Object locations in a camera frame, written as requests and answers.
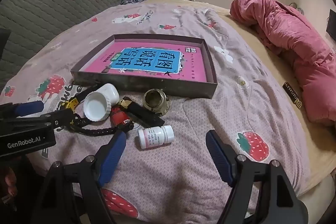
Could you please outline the white plastic jar lid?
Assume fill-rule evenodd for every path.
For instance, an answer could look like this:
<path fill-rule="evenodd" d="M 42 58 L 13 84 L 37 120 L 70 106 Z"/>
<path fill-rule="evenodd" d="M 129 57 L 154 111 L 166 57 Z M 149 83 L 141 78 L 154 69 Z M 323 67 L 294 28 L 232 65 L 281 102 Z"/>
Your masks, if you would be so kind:
<path fill-rule="evenodd" d="M 110 98 L 101 92 L 89 93 L 83 105 L 84 115 L 93 122 L 104 121 L 111 112 Z"/>

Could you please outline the pink strawberry print bedsheet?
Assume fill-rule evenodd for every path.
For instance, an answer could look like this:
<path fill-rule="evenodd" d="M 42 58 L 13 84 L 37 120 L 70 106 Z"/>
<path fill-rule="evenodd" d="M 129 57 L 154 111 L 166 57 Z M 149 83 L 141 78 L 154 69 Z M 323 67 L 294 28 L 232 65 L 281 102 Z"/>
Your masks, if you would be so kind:
<path fill-rule="evenodd" d="M 208 8 L 133 4 L 111 7 L 51 40 L 1 87 L 2 103 L 42 101 L 43 114 L 59 110 L 62 98 L 95 85 L 74 83 L 71 69 L 112 35 L 162 34 L 204 39 L 217 77 L 212 98 L 117 90 L 157 114 L 174 130 L 172 143 L 142 149 L 138 130 L 150 128 L 130 113 L 134 129 L 112 179 L 102 187 L 114 214 L 149 223 L 215 223 L 230 195 L 206 147 L 215 130 L 248 162 L 278 160 L 295 194 L 310 177 L 305 133 L 281 86 L 243 38 Z M 56 145 L 29 155 L 34 170 L 72 164 L 95 153 L 110 135 L 86 136 L 67 126 L 55 130 Z"/>

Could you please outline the shallow dark cardboard box tray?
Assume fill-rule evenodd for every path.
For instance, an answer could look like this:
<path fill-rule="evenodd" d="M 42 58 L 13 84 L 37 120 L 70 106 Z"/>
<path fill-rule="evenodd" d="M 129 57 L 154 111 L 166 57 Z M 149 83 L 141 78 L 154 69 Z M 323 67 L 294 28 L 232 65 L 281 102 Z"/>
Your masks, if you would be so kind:
<path fill-rule="evenodd" d="M 89 61 L 96 53 L 116 40 L 150 40 L 158 43 L 159 41 L 173 44 L 181 42 L 185 46 L 200 46 L 203 62 L 206 70 L 207 81 L 200 83 L 187 80 L 173 80 L 145 76 L 123 76 L 110 75 L 107 73 L 91 73 L 80 72 L 84 64 Z M 87 53 L 75 66 L 71 69 L 73 81 L 79 85 L 94 84 L 113 84 L 117 90 L 128 92 L 145 93 L 150 89 L 161 89 L 170 96 L 188 97 L 188 98 L 212 98 L 217 88 L 217 77 L 215 73 L 214 63 L 212 61 L 209 47 L 204 39 L 192 38 L 189 36 L 162 35 L 162 34 L 117 34 L 104 40 L 92 51 Z"/>

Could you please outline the black and gold box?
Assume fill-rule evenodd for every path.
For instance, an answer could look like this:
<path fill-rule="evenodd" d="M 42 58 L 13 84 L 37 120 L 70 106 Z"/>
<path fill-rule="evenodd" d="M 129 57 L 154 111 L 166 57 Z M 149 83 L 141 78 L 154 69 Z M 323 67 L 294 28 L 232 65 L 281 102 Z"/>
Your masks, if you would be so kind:
<path fill-rule="evenodd" d="M 124 97 L 118 103 L 127 113 L 135 116 L 141 124 L 149 127 L 161 127 L 165 124 L 157 114 L 150 110 L 147 110 L 143 106 L 140 106 L 137 102 L 134 102 L 129 97 Z"/>

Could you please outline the rolled pink quilt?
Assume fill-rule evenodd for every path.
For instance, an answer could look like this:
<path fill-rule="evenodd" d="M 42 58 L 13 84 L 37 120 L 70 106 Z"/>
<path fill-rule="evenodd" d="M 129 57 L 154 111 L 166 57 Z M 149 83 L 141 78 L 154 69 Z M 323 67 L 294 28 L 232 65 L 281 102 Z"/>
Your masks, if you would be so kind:
<path fill-rule="evenodd" d="M 335 53 L 309 21 L 276 0 L 234 0 L 230 15 L 254 28 L 264 46 L 290 64 L 308 119 L 334 124 Z"/>

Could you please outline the black wall television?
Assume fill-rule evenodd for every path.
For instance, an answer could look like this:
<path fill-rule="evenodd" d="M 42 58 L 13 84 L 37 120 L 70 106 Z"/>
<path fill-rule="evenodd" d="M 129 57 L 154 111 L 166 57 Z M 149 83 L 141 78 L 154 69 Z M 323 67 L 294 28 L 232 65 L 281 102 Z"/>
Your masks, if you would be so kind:
<path fill-rule="evenodd" d="M 336 12 L 333 11 L 332 9 L 330 9 L 329 12 L 326 32 L 334 41 L 336 41 Z"/>

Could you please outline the yellow black wrist watch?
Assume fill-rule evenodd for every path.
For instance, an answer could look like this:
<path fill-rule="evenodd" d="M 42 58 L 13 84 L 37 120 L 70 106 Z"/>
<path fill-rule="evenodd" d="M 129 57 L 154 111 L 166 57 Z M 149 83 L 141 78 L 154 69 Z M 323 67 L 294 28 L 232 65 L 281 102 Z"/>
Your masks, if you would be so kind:
<path fill-rule="evenodd" d="M 117 130 L 115 127 L 89 130 L 84 127 L 93 123 L 85 115 L 83 110 L 84 100 L 91 92 L 96 92 L 102 85 L 95 85 L 87 88 L 86 90 L 75 94 L 73 97 L 62 98 L 58 104 L 58 109 L 71 109 L 74 112 L 74 119 L 67 125 L 72 131 L 86 136 L 104 136 L 114 134 Z"/>

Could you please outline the pink and blue book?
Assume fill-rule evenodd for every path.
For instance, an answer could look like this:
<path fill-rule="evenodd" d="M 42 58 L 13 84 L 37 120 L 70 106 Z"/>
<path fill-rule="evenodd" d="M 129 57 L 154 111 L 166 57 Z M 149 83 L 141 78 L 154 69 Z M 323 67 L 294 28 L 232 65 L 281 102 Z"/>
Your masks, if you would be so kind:
<path fill-rule="evenodd" d="M 116 40 L 96 53 L 80 72 L 145 76 L 205 83 L 205 65 L 200 46 L 181 42 Z"/>

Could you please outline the white pill bottle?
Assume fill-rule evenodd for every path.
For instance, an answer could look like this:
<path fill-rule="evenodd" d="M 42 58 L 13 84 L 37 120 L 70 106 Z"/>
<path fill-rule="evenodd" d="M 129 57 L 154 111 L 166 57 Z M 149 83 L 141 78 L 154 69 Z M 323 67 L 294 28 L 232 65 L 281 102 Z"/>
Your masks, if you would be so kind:
<path fill-rule="evenodd" d="M 167 125 L 141 128 L 138 130 L 138 139 L 140 147 L 142 149 L 148 149 L 172 143 L 175 139 L 175 135 L 173 128 Z"/>

